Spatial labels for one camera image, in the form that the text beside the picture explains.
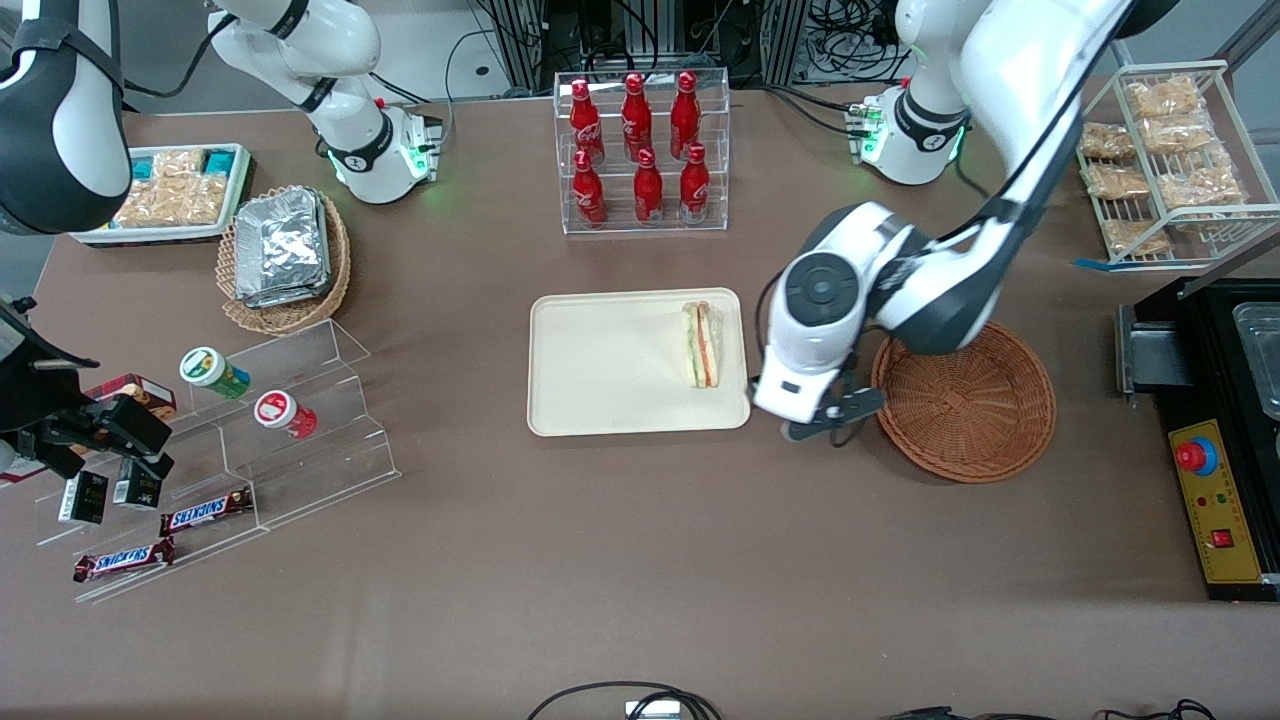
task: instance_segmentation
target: control panel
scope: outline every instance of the control panel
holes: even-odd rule
[[[1240,510],[1217,420],[1169,433],[1192,534],[1208,583],[1260,583],[1262,570]]]

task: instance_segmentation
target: brown tablecloth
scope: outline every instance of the brown tablecloth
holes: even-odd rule
[[[1059,395],[1048,454],[1014,480],[938,480],[874,424],[841,451],[788,445],[762,413],[721,433],[529,432],[538,297],[724,286],[749,309],[835,208],[877,200],[945,232],[979,204],[951,172],[895,187],[776,100],[735,101],[730,231],[599,242],[561,234],[545,101],[460,105],[440,182],[383,208],[342,190],[300,113],[131,118],[134,145],[241,142],[256,191],[337,201],[355,252],[338,320],[374,352],[358,370],[404,477],[99,606],[73,605],[67,559],[28,542],[58,480],[0,492],[0,715],[524,717],[617,678],[735,720],[940,703],[1082,719],[1184,694],[1280,714],[1275,609],[1203,600],[1155,413],[1115,396],[1110,314],[1169,278],[1071,266],[1101,252],[1074,177],[996,311]],[[964,163],[1001,176],[980,138]],[[182,351],[264,340],[221,315],[212,266],[211,245],[63,238],[35,319],[104,363],[86,383],[177,387]],[[634,696],[547,717],[617,717]]]

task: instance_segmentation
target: wicker basket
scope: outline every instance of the wicker basket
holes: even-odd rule
[[[259,197],[274,197],[285,190],[288,188],[276,187]],[[314,325],[338,310],[351,283],[351,242],[347,240],[347,225],[342,223],[338,209],[328,197],[324,199],[324,214],[328,223],[329,264],[333,268],[333,287],[329,293],[262,310],[252,310],[236,300],[236,223],[223,232],[223,238],[218,243],[218,268],[214,270],[214,277],[218,279],[218,288],[230,299],[223,305],[228,318],[247,331],[279,337]]]
[[[876,354],[881,427],[913,462],[961,483],[993,483],[1029,468],[1053,437],[1057,402],[1039,359],[987,323],[964,350],[914,355],[896,340]]]

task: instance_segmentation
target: snickers bar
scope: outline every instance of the snickers bar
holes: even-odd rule
[[[244,486],[242,489],[179,510],[173,515],[160,515],[160,537],[166,538],[202,523],[211,523],[224,515],[234,515],[252,509],[253,491]]]
[[[155,544],[145,544],[110,555],[86,555],[76,564],[77,583],[96,580],[113,573],[132,573],[147,565],[173,565],[173,538],[165,538]]]

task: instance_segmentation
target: bread slice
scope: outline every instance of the bread slice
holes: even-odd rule
[[[719,387],[719,360],[716,356],[718,323],[709,302],[689,302],[684,307],[686,378],[690,387]]]

